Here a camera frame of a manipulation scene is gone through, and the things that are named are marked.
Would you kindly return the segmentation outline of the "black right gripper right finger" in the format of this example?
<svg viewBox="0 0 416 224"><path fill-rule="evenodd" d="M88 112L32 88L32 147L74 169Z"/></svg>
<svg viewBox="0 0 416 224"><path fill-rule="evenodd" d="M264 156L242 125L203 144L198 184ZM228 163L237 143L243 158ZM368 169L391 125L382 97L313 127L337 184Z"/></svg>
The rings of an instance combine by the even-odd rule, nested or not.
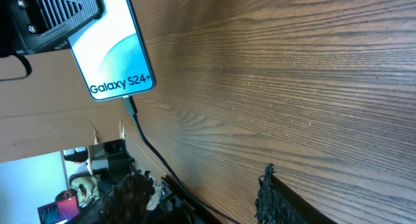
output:
<svg viewBox="0 0 416 224"><path fill-rule="evenodd" d="M259 177L259 191L255 200L258 223L267 224L335 224L275 175L269 163Z"/></svg>

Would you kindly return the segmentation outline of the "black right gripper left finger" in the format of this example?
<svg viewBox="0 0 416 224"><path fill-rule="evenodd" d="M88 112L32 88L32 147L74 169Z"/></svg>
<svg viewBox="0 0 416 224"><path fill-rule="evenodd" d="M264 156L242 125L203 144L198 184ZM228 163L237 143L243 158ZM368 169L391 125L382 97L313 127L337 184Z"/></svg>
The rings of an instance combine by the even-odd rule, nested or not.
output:
<svg viewBox="0 0 416 224"><path fill-rule="evenodd" d="M142 223L146 217L147 205L155 194L153 184L149 171L131 172L68 223Z"/></svg>

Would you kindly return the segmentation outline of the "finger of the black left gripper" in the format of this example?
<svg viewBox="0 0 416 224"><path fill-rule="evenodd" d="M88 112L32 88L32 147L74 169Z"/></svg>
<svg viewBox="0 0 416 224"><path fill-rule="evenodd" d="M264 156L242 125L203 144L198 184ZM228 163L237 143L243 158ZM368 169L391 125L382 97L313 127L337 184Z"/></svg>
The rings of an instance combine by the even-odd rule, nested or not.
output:
<svg viewBox="0 0 416 224"><path fill-rule="evenodd" d="M103 12L103 0L12 0L12 45L24 54L64 49L70 36Z"/></svg>

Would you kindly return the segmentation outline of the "blue Galaxy S24+ smartphone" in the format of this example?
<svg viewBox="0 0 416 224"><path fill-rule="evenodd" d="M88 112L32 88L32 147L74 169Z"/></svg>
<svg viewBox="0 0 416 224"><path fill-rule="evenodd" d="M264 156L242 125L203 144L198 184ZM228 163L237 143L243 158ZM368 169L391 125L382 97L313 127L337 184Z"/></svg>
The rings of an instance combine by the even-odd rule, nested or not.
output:
<svg viewBox="0 0 416 224"><path fill-rule="evenodd" d="M131 0L102 0L103 14L68 38L91 97L107 101L156 85Z"/></svg>

